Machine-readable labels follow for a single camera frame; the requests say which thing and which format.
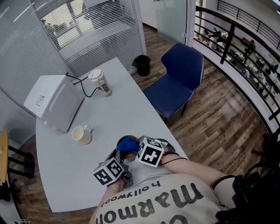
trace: white table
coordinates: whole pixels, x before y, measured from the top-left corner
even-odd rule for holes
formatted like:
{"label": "white table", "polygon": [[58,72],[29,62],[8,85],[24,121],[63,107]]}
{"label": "white table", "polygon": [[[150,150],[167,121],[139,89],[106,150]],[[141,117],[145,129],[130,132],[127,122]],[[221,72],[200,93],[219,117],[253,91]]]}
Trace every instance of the white table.
{"label": "white table", "polygon": [[[92,98],[85,98],[67,134],[57,133],[39,119],[36,122],[40,175],[53,212],[98,205],[106,187],[100,185],[92,172],[125,135],[166,139],[177,153],[186,157],[121,62],[114,58],[98,68],[104,71],[112,87],[111,96],[104,97],[98,91]],[[91,81],[84,80],[83,84],[90,94],[94,89]],[[81,146],[72,140],[71,133],[74,127],[84,125],[94,131],[91,143]]]}

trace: white coffee cup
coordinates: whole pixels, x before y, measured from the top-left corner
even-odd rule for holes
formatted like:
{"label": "white coffee cup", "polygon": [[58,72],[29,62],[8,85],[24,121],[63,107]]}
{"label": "white coffee cup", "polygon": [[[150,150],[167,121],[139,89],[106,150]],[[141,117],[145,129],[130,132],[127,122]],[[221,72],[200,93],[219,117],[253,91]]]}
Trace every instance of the white coffee cup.
{"label": "white coffee cup", "polygon": [[87,145],[91,142],[91,129],[88,125],[85,127],[77,126],[72,132],[72,138],[82,145]]}

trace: chair leg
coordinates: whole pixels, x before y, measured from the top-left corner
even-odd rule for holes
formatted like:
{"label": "chair leg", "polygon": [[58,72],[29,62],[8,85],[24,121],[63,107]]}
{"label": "chair leg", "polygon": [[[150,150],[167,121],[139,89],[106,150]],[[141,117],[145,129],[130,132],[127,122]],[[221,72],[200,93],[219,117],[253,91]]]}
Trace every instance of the chair leg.
{"label": "chair leg", "polygon": [[181,112],[181,116],[184,115],[188,102],[189,102],[189,101],[187,101],[187,102],[185,103],[185,105],[183,106],[183,110],[182,110],[182,112]]}

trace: glass door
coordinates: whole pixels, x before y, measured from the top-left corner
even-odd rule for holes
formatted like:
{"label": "glass door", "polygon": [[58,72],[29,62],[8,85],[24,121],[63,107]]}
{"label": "glass door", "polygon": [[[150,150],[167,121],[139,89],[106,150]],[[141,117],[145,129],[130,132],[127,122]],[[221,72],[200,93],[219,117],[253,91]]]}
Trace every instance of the glass door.
{"label": "glass door", "polygon": [[171,43],[185,44],[187,0],[154,0],[158,34]]}

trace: black trash can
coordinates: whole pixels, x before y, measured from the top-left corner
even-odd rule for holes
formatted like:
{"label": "black trash can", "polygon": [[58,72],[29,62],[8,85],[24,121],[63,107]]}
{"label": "black trash can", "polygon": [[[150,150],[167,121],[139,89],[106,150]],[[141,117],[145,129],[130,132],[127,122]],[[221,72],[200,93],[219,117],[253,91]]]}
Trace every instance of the black trash can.
{"label": "black trash can", "polygon": [[147,76],[150,74],[150,58],[146,55],[140,55],[134,59],[132,66],[137,68],[137,72],[140,76]]}

